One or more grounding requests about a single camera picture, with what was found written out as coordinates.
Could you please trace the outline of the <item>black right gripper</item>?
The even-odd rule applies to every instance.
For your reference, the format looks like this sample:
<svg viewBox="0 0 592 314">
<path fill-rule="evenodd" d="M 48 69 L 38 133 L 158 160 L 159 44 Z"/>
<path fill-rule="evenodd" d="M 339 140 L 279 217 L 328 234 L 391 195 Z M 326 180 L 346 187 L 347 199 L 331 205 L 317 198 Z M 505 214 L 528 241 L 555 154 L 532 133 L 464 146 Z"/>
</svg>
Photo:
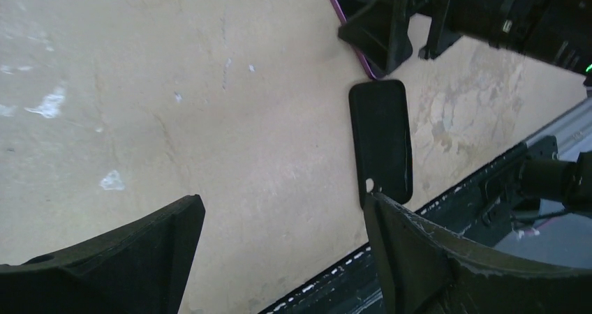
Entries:
<svg viewBox="0 0 592 314">
<path fill-rule="evenodd" d="M 413 53 L 410 0 L 371 0 L 338 28 L 370 77 L 385 77 Z M 431 18 L 419 58 L 437 59 L 461 35 L 591 76 L 591 0 L 422 0 Z"/>
</svg>

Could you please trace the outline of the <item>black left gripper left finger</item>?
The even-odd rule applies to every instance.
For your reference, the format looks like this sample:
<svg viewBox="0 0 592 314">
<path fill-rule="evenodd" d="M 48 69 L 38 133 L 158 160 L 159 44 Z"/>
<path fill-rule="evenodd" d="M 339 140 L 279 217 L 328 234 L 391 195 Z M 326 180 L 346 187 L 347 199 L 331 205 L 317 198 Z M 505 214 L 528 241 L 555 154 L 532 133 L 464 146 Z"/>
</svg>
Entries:
<svg viewBox="0 0 592 314">
<path fill-rule="evenodd" d="M 177 313 L 205 219 L 187 195 L 114 230 L 1 265 L 2 313 Z"/>
</svg>

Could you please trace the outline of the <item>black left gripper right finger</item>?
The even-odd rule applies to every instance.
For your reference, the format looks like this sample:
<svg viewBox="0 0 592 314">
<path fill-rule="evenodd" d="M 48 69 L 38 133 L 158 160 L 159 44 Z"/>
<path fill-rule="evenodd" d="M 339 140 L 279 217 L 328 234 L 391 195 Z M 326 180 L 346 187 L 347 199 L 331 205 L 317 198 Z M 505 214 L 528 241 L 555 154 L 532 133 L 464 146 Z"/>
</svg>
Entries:
<svg viewBox="0 0 592 314">
<path fill-rule="evenodd" d="M 387 313 L 590 313 L 591 271 L 467 239 L 381 193 L 364 220 Z"/>
</svg>

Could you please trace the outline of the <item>black phone case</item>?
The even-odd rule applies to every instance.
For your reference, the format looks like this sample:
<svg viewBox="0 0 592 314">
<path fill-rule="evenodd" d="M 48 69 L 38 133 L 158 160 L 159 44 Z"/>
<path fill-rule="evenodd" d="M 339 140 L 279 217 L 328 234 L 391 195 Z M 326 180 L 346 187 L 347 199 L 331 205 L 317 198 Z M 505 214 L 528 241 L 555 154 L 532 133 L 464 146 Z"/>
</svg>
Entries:
<svg viewBox="0 0 592 314">
<path fill-rule="evenodd" d="M 400 204 L 413 196 L 413 152 L 406 88 L 400 80 L 363 82 L 348 94 L 360 207 L 382 193 Z"/>
</svg>

